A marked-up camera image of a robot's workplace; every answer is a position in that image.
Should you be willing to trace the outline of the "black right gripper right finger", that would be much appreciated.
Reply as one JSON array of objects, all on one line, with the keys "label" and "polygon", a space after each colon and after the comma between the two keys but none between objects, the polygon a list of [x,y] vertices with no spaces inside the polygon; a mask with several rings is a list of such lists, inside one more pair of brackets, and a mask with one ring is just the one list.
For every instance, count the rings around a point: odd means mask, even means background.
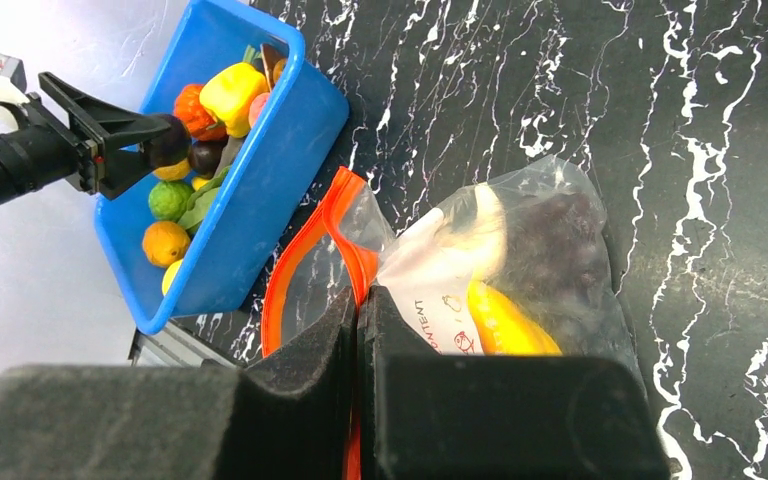
[{"label": "black right gripper right finger", "polygon": [[359,312],[366,479],[666,479],[643,393],[593,357],[442,355],[373,288]]}]

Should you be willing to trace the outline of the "clear zip bag orange zipper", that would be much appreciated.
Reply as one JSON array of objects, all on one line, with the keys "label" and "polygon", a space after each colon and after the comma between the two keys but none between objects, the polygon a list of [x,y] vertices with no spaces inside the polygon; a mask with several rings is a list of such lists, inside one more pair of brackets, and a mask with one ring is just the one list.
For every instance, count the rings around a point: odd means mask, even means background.
[{"label": "clear zip bag orange zipper", "polygon": [[457,189],[404,232],[347,168],[280,255],[263,352],[350,303],[345,479],[664,474],[611,287],[605,208],[547,156]]}]

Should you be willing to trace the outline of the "dark eggplant toy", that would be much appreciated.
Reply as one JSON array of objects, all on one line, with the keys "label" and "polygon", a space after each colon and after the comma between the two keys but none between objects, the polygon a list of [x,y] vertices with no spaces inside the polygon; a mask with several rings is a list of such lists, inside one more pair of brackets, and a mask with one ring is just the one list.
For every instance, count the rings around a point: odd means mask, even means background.
[{"label": "dark eggplant toy", "polygon": [[174,115],[152,114],[152,118],[163,120],[169,129],[161,135],[143,143],[142,150],[153,169],[172,166],[188,158],[192,139],[187,127]]}]

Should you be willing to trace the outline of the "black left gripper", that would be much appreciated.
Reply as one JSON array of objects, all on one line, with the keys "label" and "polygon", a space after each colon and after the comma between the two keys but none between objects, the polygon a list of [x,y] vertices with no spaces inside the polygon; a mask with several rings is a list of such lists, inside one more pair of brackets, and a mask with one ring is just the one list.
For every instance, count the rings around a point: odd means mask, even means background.
[{"label": "black left gripper", "polygon": [[93,97],[51,72],[39,86],[67,114],[61,123],[39,99],[0,101],[17,128],[0,133],[0,206],[68,178],[89,194],[116,199],[154,168],[139,150],[111,150],[147,142],[168,132],[168,121],[138,114]]}]

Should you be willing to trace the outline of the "dark purple toy grapes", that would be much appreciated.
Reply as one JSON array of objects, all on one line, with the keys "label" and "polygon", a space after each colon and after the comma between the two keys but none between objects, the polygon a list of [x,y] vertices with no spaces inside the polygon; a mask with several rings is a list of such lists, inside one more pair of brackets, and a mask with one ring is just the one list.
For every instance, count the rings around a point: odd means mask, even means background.
[{"label": "dark purple toy grapes", "polygon": [[490,285],[557,331],[597,332],[608,277],[603,212],[581,190],[502,200],[505,259]]}]

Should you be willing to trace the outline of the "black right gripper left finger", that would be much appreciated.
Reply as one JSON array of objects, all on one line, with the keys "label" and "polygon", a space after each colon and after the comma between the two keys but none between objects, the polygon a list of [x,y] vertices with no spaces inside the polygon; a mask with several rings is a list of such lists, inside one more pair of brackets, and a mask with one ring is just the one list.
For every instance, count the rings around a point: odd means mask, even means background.
[{"label": "black right gripper left finger", "polygon": [[355,323],[344,290],[245,368],[9,369],[0,479],[339,479]]}]

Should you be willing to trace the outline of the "yellow toy banana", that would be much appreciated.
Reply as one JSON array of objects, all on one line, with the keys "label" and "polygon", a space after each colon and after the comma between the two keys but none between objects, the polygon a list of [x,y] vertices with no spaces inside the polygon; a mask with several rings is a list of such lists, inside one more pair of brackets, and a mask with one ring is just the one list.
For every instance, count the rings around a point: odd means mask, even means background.
[{"label": "yellow toy banana", "polygon": [[471,281],[467,305],[485,355],[560,356],[557,342],[499,290]]}]

